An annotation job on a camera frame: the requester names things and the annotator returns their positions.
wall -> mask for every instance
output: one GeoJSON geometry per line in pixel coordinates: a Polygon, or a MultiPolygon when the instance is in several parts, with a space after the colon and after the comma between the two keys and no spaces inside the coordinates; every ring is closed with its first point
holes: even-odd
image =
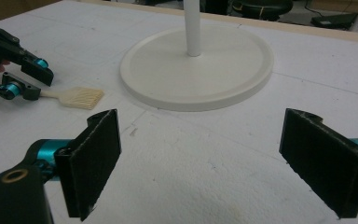
{"type": "Polygon", "coordinates": [[[60,0],[0,0],[0,20],[59,1],[60,0]]]}

black cable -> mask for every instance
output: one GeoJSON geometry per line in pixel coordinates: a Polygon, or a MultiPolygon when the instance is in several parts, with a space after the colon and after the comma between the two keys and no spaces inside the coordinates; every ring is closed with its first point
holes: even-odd
{"type": "Polygon", "coordinates": [[[351,6],[352,3],[353,3],[353,0],[351,0],[350,3],[344,8],[344,10],[342,10],[341,14],[345,13],[347,11],[347,9],[351,6]]]}
{"type": "Polygon", "coordinates": [[[318,11],[315,11],[315,10],[313,10],[313,9],[310,9],[310,8],[308,7],[308,2],[309,2],[309,0],[307,0],[307,1],[305,2],[304,8],[305,8],[306,10],[308,10],[308,11],[310,11],[310,12],[313,12],[313,13],[316,13],[316,14],[319,14],[320,17],[323,17],[323,16],[324,16],[324,15],[322,15],[322,13],[320,13],[320,12],[318,12],[318,11]]]}

chair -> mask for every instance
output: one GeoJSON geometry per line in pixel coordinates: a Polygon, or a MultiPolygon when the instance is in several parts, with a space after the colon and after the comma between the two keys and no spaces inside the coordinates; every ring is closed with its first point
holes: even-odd
{"type": "Polygon", "coordinates": [[[292,0],[234,0],[232,8],[244,18],[276,21],[292,10],[292,0]]]}

white circular stand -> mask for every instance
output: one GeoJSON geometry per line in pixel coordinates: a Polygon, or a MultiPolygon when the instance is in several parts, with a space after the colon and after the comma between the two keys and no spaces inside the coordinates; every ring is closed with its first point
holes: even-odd
{"type": "Polygon", "coordinates": [[[239,103],[269,80],[273,53],[247,31],[207,25],[200,29],[202,53],[186,53],[184,28],[152,35],[136,44],[120,66],[129,92],[141,102],[174,111],[205,111],[239,103]]]}

robotic arm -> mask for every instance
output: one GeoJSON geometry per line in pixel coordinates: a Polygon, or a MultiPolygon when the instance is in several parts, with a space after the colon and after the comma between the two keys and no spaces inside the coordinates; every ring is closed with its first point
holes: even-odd
{"type": "Polygon", "coordinates": [[[24,159],[0,174],[0,223],[54,223],[43,184],[59,179],[69,217],[85,220],[121,153],[117,111],[87,120],[76,139],[34,142],[24,159]]]}
{"type": "MultiPolygon", "coordinates": [[[[0,63],[9,60],[21,66],[21,71],[50,86],[54,78],[48,63],[23,49],[20,40],[5,30],[0,29],[0,63]]],[[[4,73],[0,83],[0,95],[11,100],[22,95],[26,100],[37,100],[40,89],[10,73],[4,73]]]]}
{"type": "Polygon", "coordinates": [[[358,139],[348,139],[309,112],[288,108],[280,152],[292,169],[336,212],[358,214],[358,139]]]}

